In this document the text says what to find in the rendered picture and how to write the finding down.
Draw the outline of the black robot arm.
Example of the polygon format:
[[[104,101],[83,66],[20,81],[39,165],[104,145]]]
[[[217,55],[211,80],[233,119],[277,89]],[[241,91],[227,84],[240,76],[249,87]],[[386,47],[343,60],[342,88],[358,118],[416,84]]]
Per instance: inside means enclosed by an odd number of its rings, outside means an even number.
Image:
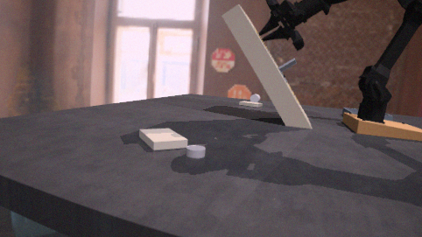
[[[346,2],[348,0],[302,0],[310,17],[318,14],[321,10],[327,15],[331,4]],[[400,57],[400,54],[408,45],[415,31],[422,24],[422,0],[398,0],[402,8],[406,9],[403,23],[398,28],[396,35],[381,55],[374,66],[366,66],[363,74],[359,77],[359,88],[362,92],[357,117],[366,121],[385,124],[385,110],[392,98],[386,87],[391,68]],[[278,8],[285,18],[291,20],[292,26],[298,24],[305,16],[305,11],[298,9],[299,4],[292,4],[284,0]]]

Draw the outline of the beige flat panel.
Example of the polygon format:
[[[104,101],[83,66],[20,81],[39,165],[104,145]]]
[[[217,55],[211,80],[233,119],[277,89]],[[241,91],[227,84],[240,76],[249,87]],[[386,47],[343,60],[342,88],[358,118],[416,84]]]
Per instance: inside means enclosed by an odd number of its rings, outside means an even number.
[[[222,17],[261,80],[285,126],[311,129],[309,119],[292,88],[278,70],[277,63],[241,6],[238,4],[231,8]]]

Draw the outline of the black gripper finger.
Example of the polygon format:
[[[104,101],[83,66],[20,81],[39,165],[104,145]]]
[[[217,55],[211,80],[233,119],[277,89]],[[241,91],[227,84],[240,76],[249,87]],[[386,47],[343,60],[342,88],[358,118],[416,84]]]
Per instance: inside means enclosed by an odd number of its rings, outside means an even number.
[[[263,34],[269,32],[269,31],[271,31],[272,29],[276,28],[277,26],[279,26],[278,21],[271,11],[271,17],[268,20],[267,25],[258,34],[263,35]]]
[[[280,25],[272,34],[270,35],[268,34],[267,36],[262,38],[262,40],[266,41],[266,40],[271,40],[271,39],[276,39],[276,38],[289,40],[282,25]]]

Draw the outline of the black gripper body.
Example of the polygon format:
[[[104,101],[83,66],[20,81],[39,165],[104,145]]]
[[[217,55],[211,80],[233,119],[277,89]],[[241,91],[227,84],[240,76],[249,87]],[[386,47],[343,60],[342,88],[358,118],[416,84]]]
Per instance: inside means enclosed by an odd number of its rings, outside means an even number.
[[[285,30],[287,37],[292,39],[294,47],[298,51],[300,51],[300,49],[302,49],[304,47],[304,40],[300,36],[298,30],[293,30],[293,29],[295,29],[295,27],[297,25],[301,24],[302,22],[305,23],[306,20],[310,18],[310,15],[309,15],[305,5],[302,2],[299,2],[300,7],[298,7],[298,9],[301,12],[304,10],[306,14],[298,24],[292,26],[291,20],[285,18],[282,14],[282,11],[278,8],[279,4],[278,4],[277,0],[265,0],[265,1],[268,4],[268,6],[271,9],[274,16],[276,17],[277,21],[279,21],[279,22],[281,21],[282,24],[284,25],[283,29]]]

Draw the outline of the grey short cylinder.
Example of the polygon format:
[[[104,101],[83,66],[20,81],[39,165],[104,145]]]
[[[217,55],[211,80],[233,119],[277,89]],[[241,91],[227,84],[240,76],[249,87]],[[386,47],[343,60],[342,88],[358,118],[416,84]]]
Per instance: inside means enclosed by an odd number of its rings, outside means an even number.
[[[199,145],[190,145],[186,147],[186,156],[190,158],[205,157],[206,148]]]

